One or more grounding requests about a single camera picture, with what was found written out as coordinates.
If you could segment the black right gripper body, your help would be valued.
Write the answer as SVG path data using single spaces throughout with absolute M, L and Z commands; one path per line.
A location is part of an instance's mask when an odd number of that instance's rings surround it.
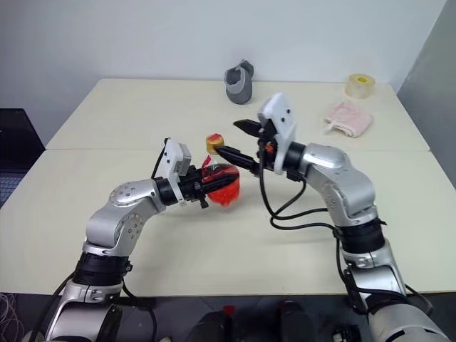
M 257 138 L 259 146 L 257 152 L 257 157 L 259 158 L 257 177 L 260 177 L 264 169 L 268 171 L 274 170 L 278 143 L 275 139 L 277 131 L 271 119 L 266 119 L 265 124 L 258 123 L 256 128 L 254 137 Z

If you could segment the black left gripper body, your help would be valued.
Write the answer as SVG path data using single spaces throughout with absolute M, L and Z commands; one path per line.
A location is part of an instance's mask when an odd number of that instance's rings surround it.
M 208 208 L 206 201 L 207 187 L 202 180 L 202 171 L 191 165 L 185 176 L 180 178 L 178 183 L 184 201 L 199 202 L 202 209 Z

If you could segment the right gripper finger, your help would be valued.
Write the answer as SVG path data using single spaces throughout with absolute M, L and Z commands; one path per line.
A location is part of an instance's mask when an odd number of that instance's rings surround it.
M 250 119 L 242 119 L 234 121 L 233 125 L 247 135 L 251 135 L 256 138 L 261 138 L 263 135 L 263 127 L 260 122 Z
M 220 155 L 227 162 L 248 170 L 253 175 L 259 174 L 259 163 L 254 160 L 253 157 L 241 153 L 240 150 L 237 150 L 230 146 L 219 146 L 215 148 L 218 155 Z

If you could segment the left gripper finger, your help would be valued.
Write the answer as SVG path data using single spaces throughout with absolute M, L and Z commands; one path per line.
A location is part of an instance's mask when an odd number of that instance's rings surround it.
M 211 175 L 238 175 L 238 169 L 230 164 L 217 163 L 210 166 Z
M 210 180 L 203 184 L 204 193 L 212 193 L 220 190 L 233 182 L 235 182 L 239 177 L 237 175 L 222 175 L 214 180 Z

